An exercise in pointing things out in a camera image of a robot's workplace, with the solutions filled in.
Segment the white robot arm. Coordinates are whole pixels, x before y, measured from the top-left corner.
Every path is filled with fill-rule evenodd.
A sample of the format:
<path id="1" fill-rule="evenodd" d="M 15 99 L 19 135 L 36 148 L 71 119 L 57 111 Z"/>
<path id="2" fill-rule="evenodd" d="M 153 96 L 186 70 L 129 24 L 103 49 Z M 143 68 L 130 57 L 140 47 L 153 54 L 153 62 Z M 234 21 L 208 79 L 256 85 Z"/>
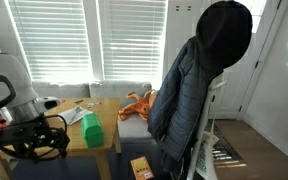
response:
<path id="1" fill-rule="evenodd" d="M 56 97 L 39 97 L 30 76 L 18 59 L 0 53 L 0 110 L 6 109 L 11 121 L 0 126 L 0 151 L 17 159 L 35 163 L 49 161 L 49 152 L 56 150 L 67 156 L 70 142 L 67 128 L 54 128 L 48 123 L 48 110 L 60 105 Z M 49 152 L 39 154 L 38 148 Z"/>

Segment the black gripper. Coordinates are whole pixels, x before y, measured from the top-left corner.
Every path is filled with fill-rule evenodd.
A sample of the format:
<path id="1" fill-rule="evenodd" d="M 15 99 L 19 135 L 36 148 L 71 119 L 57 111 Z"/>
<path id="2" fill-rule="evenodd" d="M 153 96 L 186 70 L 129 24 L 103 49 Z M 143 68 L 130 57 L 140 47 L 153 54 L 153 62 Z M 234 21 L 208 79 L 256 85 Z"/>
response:
<path id="1" fill-rule="evenodd" d="M 48 116 L 8 125 L 0 131 L 0 150 L 5 154 L 33 163 L 50 161 L 67 156 L 66 148 L 70 142 L 67 123 L 64 128 L 50 127 Z"/>

